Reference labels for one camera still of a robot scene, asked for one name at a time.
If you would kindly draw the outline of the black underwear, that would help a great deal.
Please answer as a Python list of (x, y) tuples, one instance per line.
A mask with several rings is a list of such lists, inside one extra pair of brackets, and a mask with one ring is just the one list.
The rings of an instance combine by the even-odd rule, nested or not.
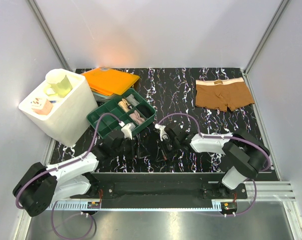
[(169, 159), (165, 151), (164, 144), (158, 136), (147, 136), (138, 139), (137, 157), (139, 159), (148, 158), (153, 162), (164, 162)]

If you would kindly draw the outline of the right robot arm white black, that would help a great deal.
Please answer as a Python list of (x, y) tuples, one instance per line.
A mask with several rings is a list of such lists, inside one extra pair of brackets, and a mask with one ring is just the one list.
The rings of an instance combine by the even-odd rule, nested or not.
[(255, 179), (258, 173), (270, 167), (270, 151), (262, 142), (243, 130), (227, 134), (204, 134), (182, 132), (180, 129), (159, 126), (161, 142), (169, 152), (184, 150), (194, 153), (222, 154), (231, 168), (218, 185), (219, 195), (229, 198), (239, 184)]

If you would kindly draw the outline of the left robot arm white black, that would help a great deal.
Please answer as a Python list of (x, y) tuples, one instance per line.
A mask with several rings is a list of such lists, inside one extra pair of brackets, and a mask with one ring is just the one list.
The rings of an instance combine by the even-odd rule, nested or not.
[(131, 133), (116, 129), (75, 158), (53, 165), (31, 165), (13, 189), (16, 206), (35, 217), (56, 201), (75, 195), (95, 197), (99, 182), (92, 173), (99, 162), (118, 156), (125, 148), (131, 151), (132, 140)]

